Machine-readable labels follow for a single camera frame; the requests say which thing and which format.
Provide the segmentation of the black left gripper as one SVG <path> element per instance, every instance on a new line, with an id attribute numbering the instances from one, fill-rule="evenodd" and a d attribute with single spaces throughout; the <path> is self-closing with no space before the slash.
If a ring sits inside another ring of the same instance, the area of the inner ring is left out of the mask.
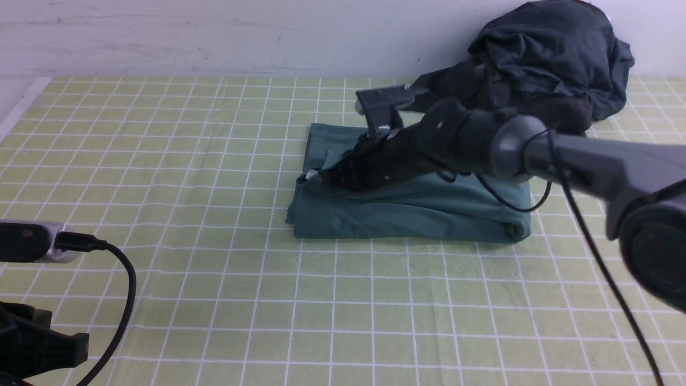
<path id="1" fill-rule="evenodd" d="M 27 378 L 87 361 L 89 335 L 57 332 L 52 317 L 48 310 L 1 303 L 2 385 L 28 385 Z"/>

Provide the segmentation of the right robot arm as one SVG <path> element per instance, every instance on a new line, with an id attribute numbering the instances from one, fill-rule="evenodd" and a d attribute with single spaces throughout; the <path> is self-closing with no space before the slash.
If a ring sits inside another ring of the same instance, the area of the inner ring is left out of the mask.
<path id="1" fill-rule="evenodd" d="M 513 108 L 434 105 L 418 124 L 371 137 L 307 171 L 324 191 L 371 191 L 430 173 L 519 183 L 536 176 L 605 202 L 607 239 L 641 287 L 685 308 L 684 146 L 565 135 Z"/>

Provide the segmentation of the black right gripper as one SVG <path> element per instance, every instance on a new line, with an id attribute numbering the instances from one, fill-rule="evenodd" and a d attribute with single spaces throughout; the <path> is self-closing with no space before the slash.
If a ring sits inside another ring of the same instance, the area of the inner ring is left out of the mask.
<path id="1" fill-rule="evenodd" d="M 330 166 L 313 168 L 298 185 L 328 190 L 371 191 L 429 174 L 429 159 L 414 141 L 412 129 L 390 130 L 376 137 L 360 135 L 351 149 Z"/>

